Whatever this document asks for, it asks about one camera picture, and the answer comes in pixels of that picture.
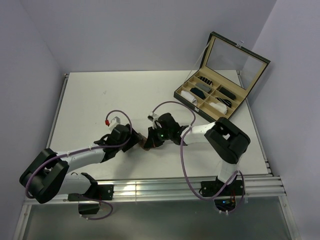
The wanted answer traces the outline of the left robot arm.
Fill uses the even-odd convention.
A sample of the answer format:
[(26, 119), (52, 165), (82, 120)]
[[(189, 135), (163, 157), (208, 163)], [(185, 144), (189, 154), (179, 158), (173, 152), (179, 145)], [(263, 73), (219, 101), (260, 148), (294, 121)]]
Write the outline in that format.
[(143, 136), (129, 124), (118, 124), (111, 133), (102, 136), (85, 149), (58, 153), (46, 148), (22, 173), (19, 182), (27, 190), (28, 197), (36, 199), (40, 204), (64, 194), (75, 200), (109, 200), (111, 194), (103, 193), (97, 180), (88, 173), (72, 174), (73, 171), (106, 162), (114, 158), (119, 151), (126, 152), (142, 140)]

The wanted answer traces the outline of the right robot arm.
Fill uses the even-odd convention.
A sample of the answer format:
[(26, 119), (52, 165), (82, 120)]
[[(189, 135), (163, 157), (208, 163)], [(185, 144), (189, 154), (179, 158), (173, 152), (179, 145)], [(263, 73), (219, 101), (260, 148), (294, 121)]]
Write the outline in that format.
[(182, 146), (210, 144), (221, 158), (216, 189), (222, 195), (233, 190), (238, 162), (251, 143), (246, 133), (225, 117), (197, 126), (179, 125), (170, 113), (150, 113), (147, 118), (152, 121), (152, 126), (148, 128), (143, 149), (158, 148), (168, 140)]

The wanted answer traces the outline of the grey rolled sock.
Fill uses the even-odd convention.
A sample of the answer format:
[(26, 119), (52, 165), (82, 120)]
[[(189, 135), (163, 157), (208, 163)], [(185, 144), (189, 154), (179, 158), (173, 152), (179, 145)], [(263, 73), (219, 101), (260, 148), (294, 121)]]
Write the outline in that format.
[(209, 87), (209, 86), (206, 86), (205, 84), (203, 83), (196, 83), (195, 84), (199, 89), (201, 89), (202, 91), (206, 92), (206, 93), (209, 93), (212, 89)]

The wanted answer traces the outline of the white rolled sock in box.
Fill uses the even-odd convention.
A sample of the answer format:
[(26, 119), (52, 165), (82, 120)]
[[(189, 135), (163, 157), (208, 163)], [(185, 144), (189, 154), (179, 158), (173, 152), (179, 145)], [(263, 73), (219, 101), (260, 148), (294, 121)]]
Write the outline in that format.
[(224, 115), (226, 115), (228, 112), (227, 106), (222, 102), (218, 102), (218, 103), (210, 102), (209, 105)]

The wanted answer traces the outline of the black white striped rolled sock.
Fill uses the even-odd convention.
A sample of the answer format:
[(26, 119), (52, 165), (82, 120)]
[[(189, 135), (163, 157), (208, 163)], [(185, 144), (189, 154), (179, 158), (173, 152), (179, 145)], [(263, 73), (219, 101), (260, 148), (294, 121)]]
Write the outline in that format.
[(208, 78), (206, 78), (206, 77), (204, 77), (204, 76), (198, 76), (198, 78), (201, 80), (201, 81), (203, 81), (204, 83), (206, 83), (207, 85), (209, 85), (209, 86), (213, 86), (213, 82), (210, 80), (210, 79), (208, 79)]

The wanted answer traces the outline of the dark striped rolled sock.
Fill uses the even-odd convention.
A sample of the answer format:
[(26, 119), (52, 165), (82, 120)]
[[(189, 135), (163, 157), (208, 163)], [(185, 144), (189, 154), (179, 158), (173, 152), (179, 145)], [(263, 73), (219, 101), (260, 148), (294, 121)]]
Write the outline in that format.
[(232, 107), (232, 103), (230, 100), (228, 99), (225, 99), (225, 98), (220, 98), (220, 97), (216, 97), (216, 99), (218, 101), (220, 101), (221, 103), (223, 103), (224, 105), (226, 105), (228, 108), (231, 108)]

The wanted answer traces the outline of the black compartment storage box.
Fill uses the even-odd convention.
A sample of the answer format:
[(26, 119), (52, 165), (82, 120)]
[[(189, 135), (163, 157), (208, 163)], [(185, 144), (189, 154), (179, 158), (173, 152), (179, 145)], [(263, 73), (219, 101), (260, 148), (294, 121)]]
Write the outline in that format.
[[(173, 93), (173, 97), (193, 110), (208, 122), (216, 121), (220, 117), (230, 119), (246, 100), (260, 77), (270, 64), (270, 60), (245, 48), (221, 34), (211, 32), (203, 53), (195, 63), (198, 70), (190, 72), (183, 84)], [(209, 86), (198, 78), (203, 76), (213, 82)], [(201, 90), (196, 83), (202, 83), (211, 88), (209, 93)], [(225, 96), (219, 89), (223, 87), (233, 94), (232, 100)], [(190, 92), (191, 88), (198, 88), (205, 94), (201, 99)], [(181, 91), (190, 92), (197, 99), (197, 105), (193, 105), (181, 96)], [(220, 113), (209, 105), (210, 102), (219, 103), (216, 99), (222, 98), (231, 101), (232, 107), (227, 107), (227, 114)]]

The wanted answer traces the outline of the aluminium frame rail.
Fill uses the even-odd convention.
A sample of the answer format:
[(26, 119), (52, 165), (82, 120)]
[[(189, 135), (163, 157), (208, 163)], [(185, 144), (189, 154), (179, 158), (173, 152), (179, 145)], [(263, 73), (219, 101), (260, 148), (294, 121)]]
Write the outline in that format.
[[(283, 197), (287, 193), (279, 176), (245, 176), (245, 197)], [(186, 180), (182, 178), (99, 180), (98, 199), (111, 203), (196, 200)]]

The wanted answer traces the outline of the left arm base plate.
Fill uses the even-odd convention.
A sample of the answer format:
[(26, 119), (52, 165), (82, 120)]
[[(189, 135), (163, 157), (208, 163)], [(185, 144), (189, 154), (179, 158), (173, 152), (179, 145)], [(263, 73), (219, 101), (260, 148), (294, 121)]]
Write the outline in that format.
[(109, 201), (113, 199), (114, 185), (113, 184), (98, 184), (91, 186), (85, 193), (71, 193), (67, 200), (74, 201)]

